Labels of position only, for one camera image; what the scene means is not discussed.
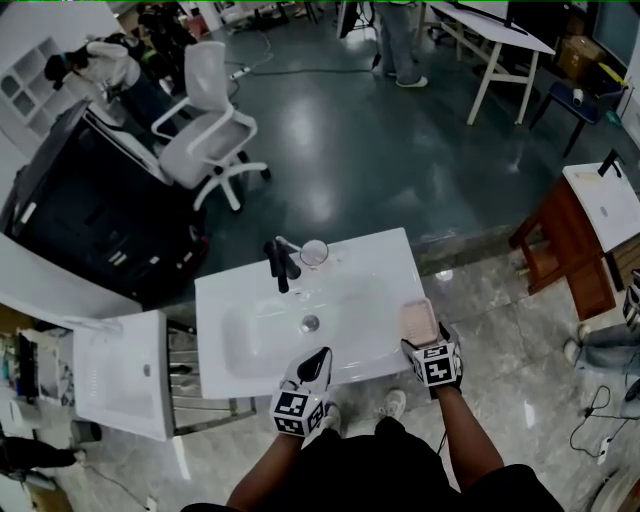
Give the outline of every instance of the white office chair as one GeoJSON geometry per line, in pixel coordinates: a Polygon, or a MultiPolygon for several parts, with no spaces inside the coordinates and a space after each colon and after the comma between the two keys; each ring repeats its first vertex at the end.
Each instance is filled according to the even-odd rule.
{"type": "Polygon", "coordinates": [[[160,167],[180,185],[194,189],[211,176],[196,200],[199,210],[209,192],[222,187],[233,211],[239,211],[229,178],[246,171],[260,171],[264,179],[271,173],[265,163],[249,163],[244,145],[258,132],[255,119],[238,112],[227,97],[227,74],[224,66],[225,45],[204,42],[188,46],[185,55],[187,98],[153,123],[151,131],[171,140],[160,154],[160,167]],[[186,105],[207,113],[191,121],[175,137],[158,128],[186,105]]]}

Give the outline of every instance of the power strip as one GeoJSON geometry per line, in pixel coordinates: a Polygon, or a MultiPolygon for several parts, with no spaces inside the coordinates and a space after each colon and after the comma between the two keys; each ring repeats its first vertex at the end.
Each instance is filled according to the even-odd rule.
{"type": "Polygon", "coordinates": [[[251,68],[249,66],[245,66],[242,69],[240,69],[239,71],[236,71],[235,73],[233,73],[232,75],[229,76],[229,80],[231,80],[232,82],[234,82],[235,80],[237,80],[238,78],[243,77],[244,75],[246,75],[247,73],[249,73],[251,71],[251,68]]]}

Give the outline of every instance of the sneaker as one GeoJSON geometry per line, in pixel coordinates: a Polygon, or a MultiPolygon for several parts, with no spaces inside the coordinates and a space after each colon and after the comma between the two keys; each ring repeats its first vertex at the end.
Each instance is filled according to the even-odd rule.
{"type": "Polygon", "coordinates": [[[591,327],[587,324],[580,324],[578,326],[578,341],[580,343],[584,343],[589,334],[591,334],[591,327]]]}
{"type": "Polygon", "coordinates": [[[420,77],[420,80],[418,80],[417,82],[413,83],[413,84],[401,84],[400,82],[398,82],[396,80],[396,85],[399,87],[425,87],[427,84],[429,83],[429,80],[427,80],[424,76],[420,77]]]}
{"type": "Polygon", "coordinates": [[[564,357],[571,366],[575,366],[578,362],[578,357],[582,351],[582,347],[576,343],[575,340],[567,340],[562,348],[564,357]]]}
{"type": "Polygon", "coordinates": [[[379,410],[381,416],[391,416],[400,420],[407,407],[407,394],[401,389],[392,389],[384,398],[384,406],[379,410]]]}
{"type": "Polygon", "coordinates": [[[318,433],[327,428],[335,430],[338,434],[342,435],[342,414],[335,402],[327,402],[324,418],[320,420],[320,425],[318,425],[318,433]]]}
{"type": "Polygon", "coordinates": [[[85,466],[87,464],[87,452],[84,450],[76,450],[74,452],[74,457],[76,458],[76,462],[81,466],[85,466]]]}

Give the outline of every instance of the white desk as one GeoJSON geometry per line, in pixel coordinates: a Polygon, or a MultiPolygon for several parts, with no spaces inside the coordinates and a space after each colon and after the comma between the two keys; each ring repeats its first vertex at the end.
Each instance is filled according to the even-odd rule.
{"type": "Polygon", "coordinates": [[[456,57],[458,61],[460,61],[462,58],[461,45],[464,45],[488,63],[487,70],[485,71],[484,77],[482,78],[482,83],[480,84],[480,89],[478,90],[476,99],[473,102],[473,107],[471,107],[471,112],[469,113],[467,124],[472,125],[475,121],[478,110],[480,109],[480,105],[482,104],[484,94],[487,91],[489,82],[492,80],[496,82],[512,82],[516,84],[525,84],[524,95],[522,96],[522,103],[520,105],[520,112],[518,114],[518,119],[516,120],[516,124],[522,124],[524,113],[527,110],[527,103],[529,103],[531,88],[533,87],[533,79],[536,75],[538,55],[540,54],[540,52],[549,53],[551,55],[553,55],[555,52],[531,34],[521,34],[520,32],[505,27],[499,21],[492,20],[490,18],[487,18],[486,16],[456,9],[455,7],[453,7],[453,5],[445,2],[427,2],[427,4],[433,9],[446,14],[450,18],[456,20],[455,29],[444,22],[442,22],[440,26],[442,30],[447,32],[449,35],[455,38],[456,41],[458,41],[456,51],[456,57]],[[481,37],[485,39],[485,43],[482,45],[482,48],[476,46],[464,37],[463,26],[466,26],[474,32],[477,32],[481,37]],[[491,55],[489,55],[485,51],[485,47],[487,46],[488,42],[491,41],[493,41],[495,44],[493,46],[491,55]],[[531,57],[531,68],[529,69],[529,74],[527,76],[512,75],[506,69],[504,69],[504,67],[498,64],[498,57],[500,56],[500,50],[502,49],[503,44],[517,46],[519,48],[524,48],[532,51],[533,55],[531,57]]]}
{"type": "Polygon", "coordinates": [[[613,167],[600,177],[601,165],[572,165],[562,174],[584,208],[602,252],[607,253],[640,233],[640,201],[619,164],[622,178],[613,167]]]}

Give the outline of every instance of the drain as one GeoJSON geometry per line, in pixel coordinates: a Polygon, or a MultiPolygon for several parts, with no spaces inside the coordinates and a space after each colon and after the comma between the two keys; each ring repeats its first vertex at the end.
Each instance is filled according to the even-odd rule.
{"type": "Polygon", "coordinates": [[[302,331],[314,332],[320,327],[320,320],[316,315],[307,315],[302,319],[302,331]]]}

